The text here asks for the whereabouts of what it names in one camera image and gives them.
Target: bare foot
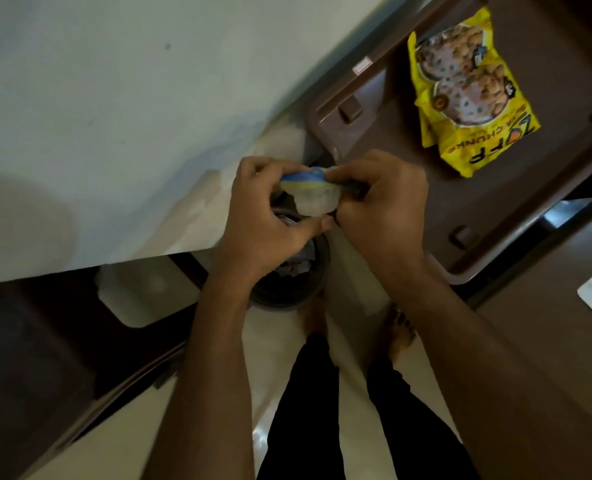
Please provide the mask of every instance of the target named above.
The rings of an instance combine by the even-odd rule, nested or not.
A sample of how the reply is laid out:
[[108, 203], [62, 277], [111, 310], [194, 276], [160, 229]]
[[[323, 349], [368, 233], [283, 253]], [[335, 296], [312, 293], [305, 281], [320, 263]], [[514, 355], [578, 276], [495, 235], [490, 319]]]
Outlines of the bare foot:
[[396, 305], [392, 305], [380, 329], [372, 360], [387, 355], [392, 363], [396, 363], [400, 354], [412, 345], [415, 338], [413, 325]]
[[323, 292], [303, 303], [298, 309], [300, 324], [305, 337], [319, 333], [327, 338], [327, 320], [325, 318], [325, 297]]

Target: wall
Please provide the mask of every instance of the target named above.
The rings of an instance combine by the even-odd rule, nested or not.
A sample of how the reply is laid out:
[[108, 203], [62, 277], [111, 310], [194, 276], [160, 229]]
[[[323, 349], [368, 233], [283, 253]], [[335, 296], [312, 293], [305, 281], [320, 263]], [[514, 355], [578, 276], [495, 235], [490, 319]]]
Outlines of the wall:
[[0, 281], [212, 246], [267, 122], [403, 1], [0, 0]]

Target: right hand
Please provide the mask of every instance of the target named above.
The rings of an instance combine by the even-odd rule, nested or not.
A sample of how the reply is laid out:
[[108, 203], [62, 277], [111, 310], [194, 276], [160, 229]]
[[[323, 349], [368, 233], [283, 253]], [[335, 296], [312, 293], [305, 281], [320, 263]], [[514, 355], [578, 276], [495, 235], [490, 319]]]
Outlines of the right hand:
[[330, 182], [370, 186], [364, 199], [343, 193], [336, 220], [379, 279], [380, 274], [424, 269], [425, 170], [380, 150], [325, 172]]

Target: yellow snack packet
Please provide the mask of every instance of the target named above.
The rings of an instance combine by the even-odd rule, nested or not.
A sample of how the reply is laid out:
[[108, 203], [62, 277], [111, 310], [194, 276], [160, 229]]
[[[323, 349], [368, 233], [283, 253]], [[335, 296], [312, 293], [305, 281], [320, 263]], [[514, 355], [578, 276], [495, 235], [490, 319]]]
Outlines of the yellow snack packet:
[[420, 44], [412, 32], [408, 49], [423, 146], [437, 140], [441, 158], [463, 177], [540, 128], [494, 48], [486, 7]]

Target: black pants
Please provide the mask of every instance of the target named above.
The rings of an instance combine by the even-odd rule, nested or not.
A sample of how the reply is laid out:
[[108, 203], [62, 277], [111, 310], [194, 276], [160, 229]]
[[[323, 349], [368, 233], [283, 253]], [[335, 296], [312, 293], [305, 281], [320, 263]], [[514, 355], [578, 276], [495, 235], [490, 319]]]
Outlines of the black pants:
[[[411, 393], [388, 357], [371, 364], [367, 390], [380, 415], [399, 480], [478, 479], [465, 447]], [[322, 335], [310, 335], [298, 354], [267, 447], [258, 480], [345, 478], [338, 438], [338, 368]]]

